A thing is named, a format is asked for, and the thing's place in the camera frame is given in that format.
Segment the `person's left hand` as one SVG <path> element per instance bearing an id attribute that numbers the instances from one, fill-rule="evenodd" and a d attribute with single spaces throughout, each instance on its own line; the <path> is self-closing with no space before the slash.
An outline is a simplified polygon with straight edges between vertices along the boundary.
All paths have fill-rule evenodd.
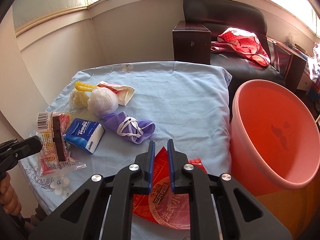
<path id="1" fill-rule="evenodd" d="M 17 216 L 20 214 L 22 206 L 19 198 L 10 183 L 10 175 L 6 173 L 6 177 L 1 180 L 1 205 L 6 214 Z"/>

